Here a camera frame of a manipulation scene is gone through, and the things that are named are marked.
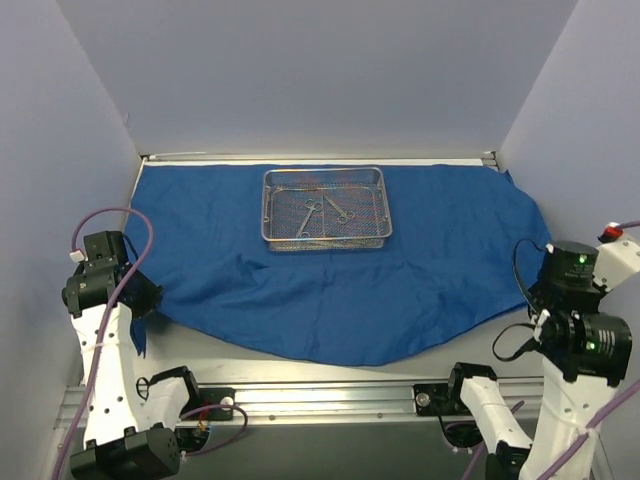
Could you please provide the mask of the blue surgical wrap cloth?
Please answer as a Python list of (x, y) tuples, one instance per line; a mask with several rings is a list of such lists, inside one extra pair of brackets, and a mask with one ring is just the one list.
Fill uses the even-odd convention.
[(277, 356), (381, 366), (520, 307), (549, 230), (486, 167), (387, 167), (392, 233), (365, 251), (275, 253), (261, 234), (265, 168), (147, 167), (127, 235), (175, 323)]

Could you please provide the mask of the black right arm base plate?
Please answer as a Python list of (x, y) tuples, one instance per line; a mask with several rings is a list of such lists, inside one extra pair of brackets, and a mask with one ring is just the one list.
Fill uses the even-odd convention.
[(419, 417), (468, 415), (460, 389), (447, 383), (417, 383), (412, 386), (414, 410)]

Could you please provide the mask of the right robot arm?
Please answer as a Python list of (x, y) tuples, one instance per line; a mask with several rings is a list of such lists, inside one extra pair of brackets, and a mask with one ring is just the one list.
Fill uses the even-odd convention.
[(542, 359), (543, 393), (529, 437), (504, 400), (494, 370), (458, 363), (444, 388), (455, 412), (469, 411), (487, 451), (487, 479), (587, 479), (600, 425), (638, 392), (626, 377), (632, 333), (627, 322), (600, 311), (601, 300), (639, 272), (639, 242), (623, 224), (608, 225), (599, 246), (550, 242), (536, 282), (521, 290), (531, 337), (514, 353)]

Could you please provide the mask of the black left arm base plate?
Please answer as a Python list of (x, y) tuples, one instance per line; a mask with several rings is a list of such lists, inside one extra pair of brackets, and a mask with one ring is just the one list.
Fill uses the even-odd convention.
[(232, 387), (207, 387), (200, 390), (200, 404), (197, 408), (207, 405), (219, 405), (219, 408), (200, 411), (189, 417), (199, 422), (224, 422), (233, 419), (233, 410), (228, 405), (235, 403), (236, 390)]

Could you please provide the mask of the steel wire mesh tray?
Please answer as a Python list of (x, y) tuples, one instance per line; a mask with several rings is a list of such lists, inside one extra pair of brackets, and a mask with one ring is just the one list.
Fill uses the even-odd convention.
[[(324, 195), (354, 218), (339, 224)], [(297, 238), (309, 199), (322, 201), (323, 210), (309, 222), (310, 237)], [(375, 249), (392, 233), (384, 176), (377, 167), (274, 169), (263, 177), (261, 235), (272, 251)]]

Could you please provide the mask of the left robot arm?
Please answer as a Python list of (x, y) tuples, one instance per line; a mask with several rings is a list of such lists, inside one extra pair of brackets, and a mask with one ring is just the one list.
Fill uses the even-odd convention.
[(84, 238), (86, 257), (63, 290), (76, 332), (88, 393), (83, 446), (69, 457), (75, 479), (164, 479), (178, 473), (181, 453), (175, 429), (202, 405), (193, 373), (185, 366), (148, 381), (134, 375), (145, 352), (135, 326), (157, 311), (161, 287), (131, 269), (125, 238), (103, 231)]

